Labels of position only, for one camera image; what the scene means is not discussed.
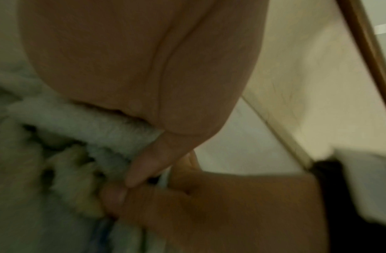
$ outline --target beige wall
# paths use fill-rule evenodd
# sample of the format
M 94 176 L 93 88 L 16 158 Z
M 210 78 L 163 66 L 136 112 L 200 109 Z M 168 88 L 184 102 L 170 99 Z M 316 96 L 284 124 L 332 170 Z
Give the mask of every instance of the beige wall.
M 315 159 L 386 153 L 386 109 L 334 0 L 271 0 L 245 99 Z

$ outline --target fingernail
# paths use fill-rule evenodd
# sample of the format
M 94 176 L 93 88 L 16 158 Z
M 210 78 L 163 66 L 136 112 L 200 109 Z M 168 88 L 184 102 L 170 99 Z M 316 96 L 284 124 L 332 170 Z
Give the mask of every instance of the fingernail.
M 119 214 L 122 211 L 122 205 L 125 202 L 127 188 L 122 183 L 109 183 L 103 186 L 100 192 L 100 198 L 104 208 L 112 213 Z

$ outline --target wooden trim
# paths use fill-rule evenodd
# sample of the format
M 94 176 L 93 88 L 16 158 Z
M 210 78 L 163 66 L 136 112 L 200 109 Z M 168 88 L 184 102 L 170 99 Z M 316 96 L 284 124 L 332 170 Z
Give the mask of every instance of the wooden trim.
M 336 0 L 386 105 L 386 60 L 361 0 Z

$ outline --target fluffy towel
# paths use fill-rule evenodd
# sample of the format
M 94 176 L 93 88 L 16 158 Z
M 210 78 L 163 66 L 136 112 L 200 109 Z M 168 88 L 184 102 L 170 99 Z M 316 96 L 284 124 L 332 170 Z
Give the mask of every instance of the fluffy towel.
M 165 253 L 165 241 L 105 217 L 97 192 L 160 131 L 72 103 L 26 64 L 0 70 L 0 253 Z M 167 184 L 167 173 L 158 182 Z

